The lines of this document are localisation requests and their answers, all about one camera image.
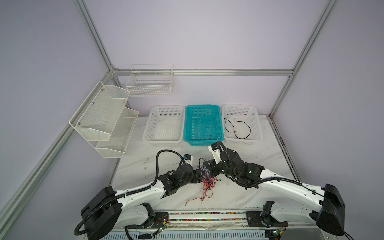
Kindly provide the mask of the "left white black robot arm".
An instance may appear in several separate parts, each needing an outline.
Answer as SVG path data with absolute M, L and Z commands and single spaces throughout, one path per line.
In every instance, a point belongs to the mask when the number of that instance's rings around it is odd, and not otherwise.
M 166 152 L 177 155 L 180 162 L 176 170 L 160 175 L 159 157 Z M 159 151 L 152 183 L 131 190 L 116 191 L 111 186 L 103 188 L 81 210 L 82 220 L 75 227 L 74 235 L 86 234 L 89 240 L 99 240 L 114 228 L 124 211 L 140 205 L 147 207 L 150 201 L 171 196 L 181 187 L 201 183 L 203 172 L 192 167 L 192 160 L 189 154 L 182 156 L 173 150 Z

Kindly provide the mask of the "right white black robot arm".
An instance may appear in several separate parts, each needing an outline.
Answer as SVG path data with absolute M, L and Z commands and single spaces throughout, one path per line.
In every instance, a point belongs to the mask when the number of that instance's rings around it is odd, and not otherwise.
M 345 230 L 346 204 L 337 187 L 326 184 L 315 186 L 280 176 L 263 166 L 244 162 L 239 154 L 218 141 L 208 147 L 213 159 L 204 165 L 212 177 L 225 175 L 238 186 L 248 189 L 262 189 L 278 193 L 302 204 L 297 207 L 278 207 L 275 201 L 267 201 L 260 214 L 262 225 L 271 227 L 274 223 L 301 222 L 316 224 L 321 230 L 335 235 L 352 236 Z

